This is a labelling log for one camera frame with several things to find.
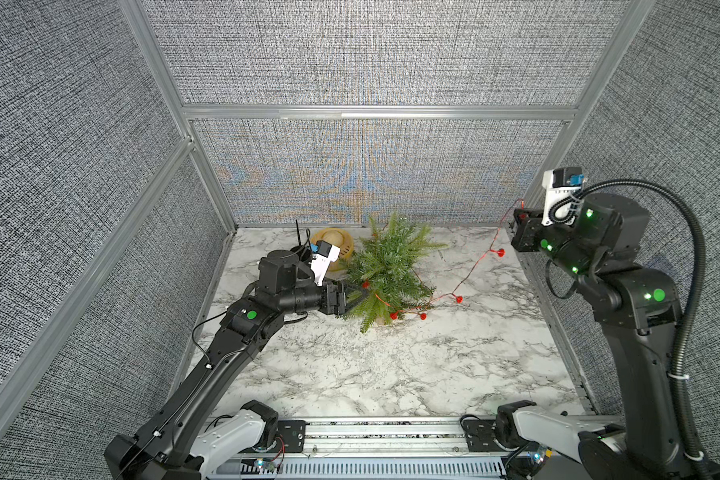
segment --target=marble tabletop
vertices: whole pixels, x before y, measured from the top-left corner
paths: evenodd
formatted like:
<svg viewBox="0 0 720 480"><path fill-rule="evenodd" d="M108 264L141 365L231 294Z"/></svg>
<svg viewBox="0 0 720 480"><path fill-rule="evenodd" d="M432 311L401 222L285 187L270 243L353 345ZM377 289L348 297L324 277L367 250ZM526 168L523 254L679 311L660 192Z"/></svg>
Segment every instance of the marble tabletop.
<svg viewBox="0 0 720 480"><path fill-rule="evenodd" d="M348 229L357 236L368 229ZM495 228L435 228L448 248L421 260L422 280L447 293L463 279L494 238ZM294 229L240 229L210 315L223 312L258 278L270 250L296 244ZM311 312L284 326L238 376L212 417L234 414L249 400L281 418L303 416L490 415L506 402L530 399L552 412L583 408L533 291L505 232L507 254L488 254L458 289L464 302L443 298L426 320L408 316L360 333L360 320ZM210 344L218 321L197 333ZM194 352L192 364L201 357Z"/></svg>

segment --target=gray fabric wall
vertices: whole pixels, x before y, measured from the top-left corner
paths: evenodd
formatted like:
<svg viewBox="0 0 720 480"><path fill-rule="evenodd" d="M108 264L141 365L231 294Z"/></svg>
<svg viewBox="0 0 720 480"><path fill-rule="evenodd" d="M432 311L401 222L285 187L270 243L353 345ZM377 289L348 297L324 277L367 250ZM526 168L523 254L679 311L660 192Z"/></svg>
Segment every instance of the gray fabric wall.
<svg viewBox="0 0 720 480"><path fill-rule="evenodd" d="M196 120L241 223L498 222L555 120Z"/></svg>
<svg viewBox="0 0 720 480"><path fill-rule="evenodd" d="M104 449L166 400L225 236L185 160L0 442L0 478L111 478Z"/></svg>
<svg viewBox="0 0 720 480"><path fill-rule="evenodd" d="M0 383L179 139L117 2L0 2Z"/></svg>
<svg viewBox="0 0 720 480"><path fill-rule="evenodd" d="M709 261L690 344L688 373L696 422L708 453L720 462L720 1L660 0L630 46L566 165L590 182L644 178L682 195L704 228ZM667 202L622 190L652 213L640 262L671 274L683 301L692 244ZM539 272L541 255L531 254ZM557 289L570 280L557 279ZM564 328L604 414L621 414L613 359L588 305L555 300Z"/></svg>
<svg viewBox="0 0 720 480"><path fill-rule="evenodd" d="M574 104L627 0L144 6L187 103Z"/></svg>
<svg viewBox="0 0 720 480"><path fill-rule="evenodd" d="M116 0L0 2L0 384L180 141ZM108 478L163 404L226 232L191 160L0 441L0 478Z"/></svg>
<svg viewBox="0 0 720 480"><path fill-rule="evenodd" d="M628 4L145 0L144 9L185 104L567 106ZM562 123L196 125L240 222L365 222L397 208L459 224L497 221Z"/></svg>

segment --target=aluminum frame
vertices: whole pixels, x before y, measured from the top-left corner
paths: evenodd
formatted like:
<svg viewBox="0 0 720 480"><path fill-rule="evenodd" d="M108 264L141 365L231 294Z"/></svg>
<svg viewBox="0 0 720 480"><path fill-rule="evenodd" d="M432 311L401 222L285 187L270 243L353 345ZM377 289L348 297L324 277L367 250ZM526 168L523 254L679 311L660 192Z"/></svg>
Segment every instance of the aluminum frame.
<svg viewBox="0 0 720 480"><path fill-rule="evenodd" d="M189 135L195 141L196 148L192 151L192 161L195 164L202 184L206 188L206 193L211 200L213 208L216 209L216 213L219 215L219 219L226 228L226 231L229 233L235 231L237 223L235 222L235 216L232 213L230 202L227 201L224 195L224 190L221 187L216 171L208 161L205 151L201 145L198 147L200 141L197 139L196 134L194 134L190 122L182 116L182 101L179 90L176 88L176 82L173 81L173 76L170 73L165 56L157 44L157 38L147 19L144 6L141 5L139 0L118 0L118 3L133 31L136 43L144 55L144 60L152 71L152 76L157 83L157 87L163 94L163 100L166 102L168 111L176 123L176 128L179 129L182 136Z"/></svg>
<svg viewBox="0 0 720 480"><path fill-rule="evenodd" d="M463 228L471 228L471 227L490 227L490 228L497 228L500 225L498 222L493 223L485 223L485 224L429 224L427 225L432 227L445 227L445 228L452 228L455 226L463 227ZM301 228L328 228L330 226L335 226L338 228L370 228L371 224L368 222L357 222L357 223L326 223L326 224L320 224L320 223L304 223L301 222L298 223L298 226ZM296 228L296 224L238 224L238 228Z"/></svg>
<svg viewBox="0 0 720 480"><path fill-rule="evenodd" d="M594 109L595 104L605 90L605 86L614 75L626 50L655 4L656 0L632 0L626 8L624 16L616 26L614 34L611 36L605 51L600 56L600 60L595 65L592 75L579 97L576 104L576 118L566 123L560 130L547 158L539 166L536 176L530 182L524 196L526 205L535 206L541 202L543 198L541 191L542 175L546 170L559 167L560 163L565 159L565 155L571 145L574 144L576 136L586 123L587 117Z"/></svg>
<svg viewBox="0 0 720 480"><path fill-rule="evenodd" d="M221 275L224 274L224 266L226 265L227 259L230 258L230 252L232 251L234 241L235 233L227 235L223 241L221 254L219 255L219 259L216 261L216 267L213 269L211 282L208 284L205 297L202 299L202 306L200 307L200 312L197 313L197 320L195 320L194 326L198 326L208 317L208 311L213 304L213 299L216 297L216 288L219 286L219 282L221 281ZM186 339L184 354L181 357L179 368L176 369L176 374L173 377L166 401L168 401L168 398L173 395L176 389L179 388L179 384L181 384L184 381L184 378L186 378L187 370L190 366L190 362L192 361L192 352L195 348L195 344L192 343L192 337L190 334L190 338Z"/></svg>
<svg viewBox="0 0 720 480"><path fill-rule="evenodd" d="M0 384L0 440L157 204L189 154L191 145L191 139L184 137L174 147L168 160L155 172L141 196L106 238L77 283L64 296L38 337Z"/></svg>
<svg viewBox="0 0 720 480"><path fill-rule="evenodd" d="M234 105L186 104L185 120L199 118L279 118L282 120L353 120L370 118L452 118L458 120L574 120L576 107L557 105Z"/></svg>

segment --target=artificial pine tree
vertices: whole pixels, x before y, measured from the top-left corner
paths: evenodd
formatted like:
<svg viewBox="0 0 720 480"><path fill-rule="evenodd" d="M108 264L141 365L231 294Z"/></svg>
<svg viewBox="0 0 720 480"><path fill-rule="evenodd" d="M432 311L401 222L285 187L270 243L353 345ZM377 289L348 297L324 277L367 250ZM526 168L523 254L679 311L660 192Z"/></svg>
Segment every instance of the artificial pine tree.
<svg viewBox="0 0 720 480"><path fill-rule="evenodd" d="M371 238L361 238L362 250L347 263L351 282L368 289L368 296L347 316L361 317L360 331L365 333L376 319L385 324L402 319L407 310L425 310L432 289L413 271L417 260L445 244L428 240L432 228L415 225L393 214L386 227L379 229L371 218Z"/></svg>

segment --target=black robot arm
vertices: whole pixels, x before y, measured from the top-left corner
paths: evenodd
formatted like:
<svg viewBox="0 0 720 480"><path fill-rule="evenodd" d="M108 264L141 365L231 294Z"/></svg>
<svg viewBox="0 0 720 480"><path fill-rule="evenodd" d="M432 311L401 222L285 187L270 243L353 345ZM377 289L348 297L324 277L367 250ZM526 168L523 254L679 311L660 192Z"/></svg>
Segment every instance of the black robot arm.
<svg viewBox="0 0 720 480"><path fill-rule="evenodd" d="M116 436L105 451L113 477L200 478L201 457L190 454L202 424L240 372L256 358L283 326L285 314L320 310L343 314L362 300L347 304L350 290L343 282L315 284L315 274L303 261L309 255L275 250L259 262L256 293L231 304L206 355L179 389L133 436ZM263 418L277 413L259 404L251 408ZM257 446L267 447L274 430L265 431Z"/></svg>
<svg viewBox="0 0 720 480"><path fill-rule="evenodd" d="M642 180L615 180L602 185L620 184L648 185L660 193L664 190ZM670 388L687 380L673 375L672 360L681 340L677 332L683 321L690 320L689 308L683 315L675 283L667 274L635 262L650 218L648 211L626 197L590 194L599 186L557 202L549 212L516 209L512 239L516 251L540 251L548 257L547 286L554 295L567 298L579 293L591 305L614 357L626 428L612 426L606 432L580 433L580 460L595 479L624 475L635 480L720 478L720 466L703 457L697 439L689 448L688 431L695 435L690 409L687 416L676 415L678 397ZM674 199L692 217L690 209ZM571 202L578 204L565 216L555 216L557 208ZM566 224L576 213L575 221ZM545 226L546 214L554 220ZM689 224L692 230L698 226L695 217ZM701 235L697 229L694 238ZM552 265L573 280L564 295L552 288ZM700 290L701 281L696 284Z"/></svg>

